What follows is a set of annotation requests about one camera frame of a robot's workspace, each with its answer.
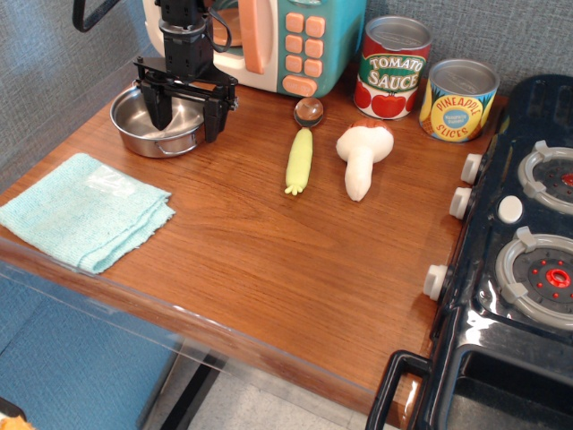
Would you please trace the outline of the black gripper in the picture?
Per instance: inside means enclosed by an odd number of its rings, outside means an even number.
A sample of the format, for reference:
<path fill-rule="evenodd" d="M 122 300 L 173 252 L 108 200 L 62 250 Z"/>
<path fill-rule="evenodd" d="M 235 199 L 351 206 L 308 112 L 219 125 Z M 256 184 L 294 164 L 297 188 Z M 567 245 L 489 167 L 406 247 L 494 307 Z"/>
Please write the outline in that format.
<path fill-rule="evenodd" d="M 237 79 L 214 65 L 214 54 L 223 48 L 214 43 L 210 24 L 160 24 L 158 28 L 163 36 L 164 58 L 135 61 L 137 86 L 150 121 L 158 130 L 171 123 L 172 97 L 205 99 L 205 142 L 214 142 L 225 129 L 229 109 L 237 106 Z"/>

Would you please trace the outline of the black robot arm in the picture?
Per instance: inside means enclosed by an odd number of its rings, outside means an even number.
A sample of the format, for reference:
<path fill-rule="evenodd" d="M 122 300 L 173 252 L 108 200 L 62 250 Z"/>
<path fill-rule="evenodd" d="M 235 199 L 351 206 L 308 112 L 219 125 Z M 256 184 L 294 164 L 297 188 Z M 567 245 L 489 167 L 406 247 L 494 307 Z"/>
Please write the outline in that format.
<path fill-rule="evenodd" d="M 171 123 L 172 99 L 200 102 L 205 140 L 214 142 L 225 129 L 227 113 L 237 107 L 238 80 L 214 65 L 214 54 L 228 50 L 214 43 L 213 22 L 223 19 L 202 1 L 157 1 L 164 58 L 135 60 L 136 87 L 153 126 Z"/>

